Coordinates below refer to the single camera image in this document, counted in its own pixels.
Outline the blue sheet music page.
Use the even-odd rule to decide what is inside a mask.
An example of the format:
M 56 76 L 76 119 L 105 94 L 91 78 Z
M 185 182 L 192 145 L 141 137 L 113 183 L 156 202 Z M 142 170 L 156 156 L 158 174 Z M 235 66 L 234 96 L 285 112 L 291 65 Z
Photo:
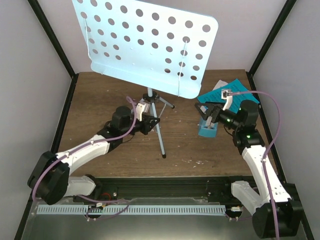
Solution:
M 216 90 L 211 90 L 205 94 L 202 94 L 197 97 L 197 100 L 200 103 L 205 103 L 205 102 L 218 102 L 218 103 L 226 103 L 225 100 L 222 99 L 221 97 L 221 91 L 222 89 L 231 89 L 232 93 L 236 92 L 247 92 L 248 89 L 236 78 L 232 82 L 228 83 L 225 87 L 221 87 Z M 250 100 L 255 102 L 256 104 L 259 105 L 259 101 L 253 96 L 252 93 L 246 93 L 246 94 L 240 94 L 240 95 L 234 95 L 232 97 L 232 105 L 230 106 L 229 110 L 233 113 L 237 113 L 241 102 L 244 100 Z

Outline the blue metronome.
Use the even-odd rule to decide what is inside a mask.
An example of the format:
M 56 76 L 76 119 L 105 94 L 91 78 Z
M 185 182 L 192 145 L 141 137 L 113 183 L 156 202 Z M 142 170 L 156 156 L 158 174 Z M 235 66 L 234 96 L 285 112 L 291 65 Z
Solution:
M 210 128 L 206 126 L 206 121 L 202 118 L 198 123 L 198 135 L 204 138 L 215 138 L 218 131 L 218 123 L 211 123 Z

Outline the white sheet music page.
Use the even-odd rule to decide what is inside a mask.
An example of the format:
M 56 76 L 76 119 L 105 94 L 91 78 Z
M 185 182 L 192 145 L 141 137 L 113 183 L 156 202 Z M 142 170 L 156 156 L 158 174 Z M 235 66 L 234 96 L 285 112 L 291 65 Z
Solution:
M 216 83 L 216 85 L 213 87 L 213 91 L 214 90 L 217 90 L 219 88 L 222 88 L 222 87 L 225 87 L 226 85 L 228 85 L 228 83 L 226 81 L 223 81 L 223 80 L 218 80 L 218 82 Z

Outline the light blue music stand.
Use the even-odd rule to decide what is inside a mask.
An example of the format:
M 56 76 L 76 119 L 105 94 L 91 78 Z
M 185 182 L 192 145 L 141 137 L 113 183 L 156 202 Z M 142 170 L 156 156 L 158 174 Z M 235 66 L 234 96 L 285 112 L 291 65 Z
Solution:
M 139 0 L 75 0 L 91 70 L 185 99 L 199 96 L 218 21 Z

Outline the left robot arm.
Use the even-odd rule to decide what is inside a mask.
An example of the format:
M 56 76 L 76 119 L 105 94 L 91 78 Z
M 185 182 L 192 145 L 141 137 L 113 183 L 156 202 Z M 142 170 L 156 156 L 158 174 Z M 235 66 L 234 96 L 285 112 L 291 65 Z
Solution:
M 118 107 L 111 120 L 89 140 L 66 151 L 46 151 L 40 156 L 27 181 L 32 199 L 41 199 L 48 205 L 73 196 L 97 202 L 102 196 L 102 189 L 95 177 L 89 174 L 72 177 L 72 173 L 89 161 L 115 150 L 127 135 L 133 136 L 137 132 L 147 135 L 159 122 L 160 118 L 147 114 L 141 103 L 135 109 Z

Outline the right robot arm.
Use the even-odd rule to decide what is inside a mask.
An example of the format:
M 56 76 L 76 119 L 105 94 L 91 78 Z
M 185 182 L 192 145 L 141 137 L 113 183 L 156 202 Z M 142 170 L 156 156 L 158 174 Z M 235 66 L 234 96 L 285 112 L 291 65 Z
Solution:
M 251 214 L 253 229 L 259 238 L 295 236 L 303 207 L 286 191 L 271 165 L 263 138 L 256 129 L 258 104 L 243 100 L 237 112 L 215 102 L 197 102 L 194 106 L 203 120 L 232 130 L 233 144 L 247 163 L 257 187 L 254 190 L 244 180 L 235 181 L 222 188 L 223 198 L 229 202 L 238 199 L 242 203 Z

